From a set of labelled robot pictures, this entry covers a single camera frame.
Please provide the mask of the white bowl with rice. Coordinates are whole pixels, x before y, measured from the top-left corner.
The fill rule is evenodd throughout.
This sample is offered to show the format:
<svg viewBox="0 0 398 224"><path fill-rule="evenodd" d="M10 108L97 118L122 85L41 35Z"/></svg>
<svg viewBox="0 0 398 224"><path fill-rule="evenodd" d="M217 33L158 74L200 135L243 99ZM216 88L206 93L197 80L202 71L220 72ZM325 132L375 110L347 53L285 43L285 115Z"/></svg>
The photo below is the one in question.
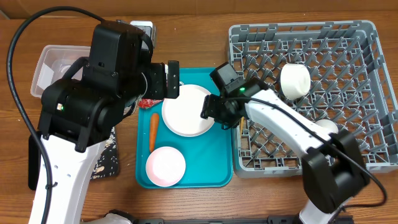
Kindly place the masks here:
<svg viewBox="0 0 398 224"><path fill-rule="evenodd" d="M280 87L284 96L296 100L310 91L311 78L305 65L287 63L280 71Z"/></svg>

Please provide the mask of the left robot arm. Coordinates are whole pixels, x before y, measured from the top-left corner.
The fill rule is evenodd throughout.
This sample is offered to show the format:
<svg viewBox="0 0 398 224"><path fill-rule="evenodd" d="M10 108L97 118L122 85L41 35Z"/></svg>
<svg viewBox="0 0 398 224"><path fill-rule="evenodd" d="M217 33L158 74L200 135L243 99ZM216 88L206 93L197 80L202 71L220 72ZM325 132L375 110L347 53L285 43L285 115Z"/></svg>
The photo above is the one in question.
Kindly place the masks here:
<svg viewBox="0 0 398 224"><path fill-rule="evenodd" d="M31 223L78 223L94 166L112 129L140 99L175 99L179 63L152 62L155 26L150 21L103 21L90 52L52 80L41 95L37 188Z"/></svg>

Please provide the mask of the orange carrot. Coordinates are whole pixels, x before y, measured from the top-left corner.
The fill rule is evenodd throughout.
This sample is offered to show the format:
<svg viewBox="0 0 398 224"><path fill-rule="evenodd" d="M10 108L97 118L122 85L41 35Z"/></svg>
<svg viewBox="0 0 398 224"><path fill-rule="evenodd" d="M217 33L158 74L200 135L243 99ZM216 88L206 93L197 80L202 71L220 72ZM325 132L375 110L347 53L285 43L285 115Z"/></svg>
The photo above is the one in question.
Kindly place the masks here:
<svg viewBox="0 0 398 224"><path fill-rule="evenodd" d="M157 130L159 126L160 116L158 113L153 113L150 118L150 131L149 131L149 150L152 153L155 150L155 140L157 137Z"/></svg>

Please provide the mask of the small pink-white bowl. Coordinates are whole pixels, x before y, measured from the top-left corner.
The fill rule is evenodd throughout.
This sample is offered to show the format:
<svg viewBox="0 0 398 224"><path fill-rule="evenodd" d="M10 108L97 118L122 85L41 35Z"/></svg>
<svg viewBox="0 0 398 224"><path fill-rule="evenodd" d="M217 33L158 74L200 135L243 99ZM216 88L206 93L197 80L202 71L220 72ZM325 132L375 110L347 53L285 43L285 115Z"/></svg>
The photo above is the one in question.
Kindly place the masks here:
<svg viewBox="0 0 398 224"><path fill-rule="evenodd" d="M164 146L150 153L146 161L146 174L156 186L170 187L182 179L186 167L185 158L178 149Z"/></svg>

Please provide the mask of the wooden chopstick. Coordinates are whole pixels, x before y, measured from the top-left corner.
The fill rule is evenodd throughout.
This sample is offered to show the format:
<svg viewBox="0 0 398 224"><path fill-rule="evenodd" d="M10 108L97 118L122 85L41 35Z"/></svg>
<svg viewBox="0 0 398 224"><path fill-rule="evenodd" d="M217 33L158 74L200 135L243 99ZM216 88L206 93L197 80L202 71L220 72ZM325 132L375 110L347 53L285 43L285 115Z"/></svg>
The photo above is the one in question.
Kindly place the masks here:
<svg viewBox="0 0 398 224"><path fill-rule="evenodd" d="M244 117L242 117L241 120L240 120L240 124L239 124L239 133L240 133L240 136L242 136L242 134L243 134L244 122L245 122L245 119L244 119Z"/></svg>

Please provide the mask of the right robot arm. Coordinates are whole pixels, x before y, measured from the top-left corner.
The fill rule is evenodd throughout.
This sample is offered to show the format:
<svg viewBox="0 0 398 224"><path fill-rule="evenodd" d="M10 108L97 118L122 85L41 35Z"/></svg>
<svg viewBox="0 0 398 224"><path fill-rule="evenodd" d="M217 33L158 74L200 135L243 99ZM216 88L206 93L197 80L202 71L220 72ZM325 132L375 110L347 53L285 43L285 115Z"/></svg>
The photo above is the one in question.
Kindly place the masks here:
<svg viewBox="0 0 398 224"><path fill-rule="evenodd" d="M302 164L308 202L300 223L332 223L343 205L369 184L369 174L355 137L342 129L333 133L293 110L267 84L245 80L228 63L210 77L219 95L205 97L201 117L223 129L235 128L242 117L262 125L286 144Z"/></svg>

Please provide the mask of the spilled rice and food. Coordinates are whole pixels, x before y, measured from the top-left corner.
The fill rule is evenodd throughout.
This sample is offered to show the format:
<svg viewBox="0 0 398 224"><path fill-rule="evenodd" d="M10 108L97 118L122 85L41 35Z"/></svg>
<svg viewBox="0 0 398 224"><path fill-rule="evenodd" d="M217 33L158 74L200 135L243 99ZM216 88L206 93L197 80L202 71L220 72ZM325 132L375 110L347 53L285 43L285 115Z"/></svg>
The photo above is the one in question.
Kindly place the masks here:
<svg viewBox="0 0 398 224"><path fill-rule="evenodd" d="M119 174L118 144L116 130L113 128L109 139L106 141L104 151L94 166L91 180L116 176Z"/></svg>

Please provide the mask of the clear plastic storage bin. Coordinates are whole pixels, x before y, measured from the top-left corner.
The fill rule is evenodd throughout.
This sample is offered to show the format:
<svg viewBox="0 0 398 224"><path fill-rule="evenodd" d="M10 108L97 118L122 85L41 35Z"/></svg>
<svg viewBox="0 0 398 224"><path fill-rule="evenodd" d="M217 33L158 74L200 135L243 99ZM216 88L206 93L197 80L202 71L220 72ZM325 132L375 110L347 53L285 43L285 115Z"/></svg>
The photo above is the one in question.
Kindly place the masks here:
<svg viewBox="0 0 398 224"><path fill-rule="evenodd" d="M80 57L88 57L90 47L77 45L47 45L37 62L30 94L40 98L44 90L63 77Z"/></svg>

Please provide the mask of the teal serving tray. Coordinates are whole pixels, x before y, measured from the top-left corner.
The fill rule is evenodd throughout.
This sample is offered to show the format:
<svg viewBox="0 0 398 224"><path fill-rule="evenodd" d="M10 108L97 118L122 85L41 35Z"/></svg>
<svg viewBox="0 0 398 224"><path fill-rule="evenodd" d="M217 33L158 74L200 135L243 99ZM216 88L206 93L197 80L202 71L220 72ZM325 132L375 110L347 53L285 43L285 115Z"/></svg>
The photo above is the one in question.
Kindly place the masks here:
<svg viewBox="0 0 398 224"><path fill-rule="evenodd" d="M219 93L210 78L212 68L182 68L182 85L199 85L211 94ZM155 189L146 174L146 161L150 155L149 131L153 113L160 116L155 147L170 146L178 149L184 156L186 171L182 179L173 187L202 188L225 186L233 176L233 157L231 132L214 125L204 134L195 137L183 137L166 127L162 119L162 103L149 109L139 110L136 149L136 180L144 188Z"/></svg>

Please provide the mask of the white paper cup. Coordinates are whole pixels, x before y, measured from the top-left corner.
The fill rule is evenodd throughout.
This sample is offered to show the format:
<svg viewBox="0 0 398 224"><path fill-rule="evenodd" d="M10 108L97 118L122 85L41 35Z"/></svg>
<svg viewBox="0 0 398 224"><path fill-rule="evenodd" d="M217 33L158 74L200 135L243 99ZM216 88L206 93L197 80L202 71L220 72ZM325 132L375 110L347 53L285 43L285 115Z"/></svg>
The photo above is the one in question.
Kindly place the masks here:
<svg viewBox="0 0 398 224"><path fill-rule="evenodd" d="M339 131L337 125L329 119L320 119L316 121L315 124L329 130L331 133L337 134Z"/></svg>

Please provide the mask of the large white plate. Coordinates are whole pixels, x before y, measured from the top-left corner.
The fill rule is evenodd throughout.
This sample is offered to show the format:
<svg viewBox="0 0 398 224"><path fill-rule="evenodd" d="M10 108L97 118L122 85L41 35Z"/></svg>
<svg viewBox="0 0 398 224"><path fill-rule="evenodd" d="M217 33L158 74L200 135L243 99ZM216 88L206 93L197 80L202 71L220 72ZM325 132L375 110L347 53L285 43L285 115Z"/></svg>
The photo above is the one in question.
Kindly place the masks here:
<svg viewBox="0 0 398 224"><path fill-rule="evenodd" d="M215 123L213 118L203 119L201 111L206 96L211 93L199 85L179 86L176 99L162 103L162 119L173 133L183 137L195 137L207 132Z"/></svg>

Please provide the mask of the black plastic tray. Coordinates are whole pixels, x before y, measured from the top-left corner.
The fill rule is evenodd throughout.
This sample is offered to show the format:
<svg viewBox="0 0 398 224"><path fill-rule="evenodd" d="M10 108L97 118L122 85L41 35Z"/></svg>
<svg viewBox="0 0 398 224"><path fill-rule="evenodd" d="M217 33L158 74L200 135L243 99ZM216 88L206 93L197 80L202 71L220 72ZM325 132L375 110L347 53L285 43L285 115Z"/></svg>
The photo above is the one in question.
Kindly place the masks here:
<svg viewBox="0 0 398 224"><path fill-rule="evenodd" d="M28 187L36 190L39 178L41 154L32 135L29 136L29 164L28 164ZM118 145L116 141L116 128L111 130L109 139L106 141L104 151L97 160L91 175L92 179L102 179L119 174Z"/></svg>

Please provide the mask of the grey dishwasher rack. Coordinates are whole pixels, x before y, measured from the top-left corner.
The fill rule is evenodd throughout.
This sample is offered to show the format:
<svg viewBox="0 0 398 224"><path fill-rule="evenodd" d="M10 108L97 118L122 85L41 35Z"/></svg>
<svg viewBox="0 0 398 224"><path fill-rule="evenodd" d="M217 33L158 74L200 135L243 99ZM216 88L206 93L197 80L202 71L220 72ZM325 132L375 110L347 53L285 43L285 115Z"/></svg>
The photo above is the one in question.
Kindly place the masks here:
<svg viewBox="0 0 398 224"><path fill-rule="evenodd" d="M287 104L352 132L369 171L397 169L396 90L371 21L234 25L228 57L239 75L261 79L277 95L283 66L306 66L310 91Z"/></svg>

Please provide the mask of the red snack wrapper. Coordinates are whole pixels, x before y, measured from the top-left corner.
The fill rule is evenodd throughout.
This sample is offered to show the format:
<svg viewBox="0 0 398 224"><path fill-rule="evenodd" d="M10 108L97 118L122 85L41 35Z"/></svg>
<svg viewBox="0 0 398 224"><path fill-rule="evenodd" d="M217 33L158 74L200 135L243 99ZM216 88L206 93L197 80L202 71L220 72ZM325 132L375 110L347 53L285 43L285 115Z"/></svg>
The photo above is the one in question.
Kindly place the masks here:
<svg viewBox="0 0 398 224"><path fill-rule="evenodd" d="M138 102L138 107L142 108L142 109L149 109L155 105L158 105L159 103L161 103L162 100L151 100L151 99L141 99Z"/></svg>

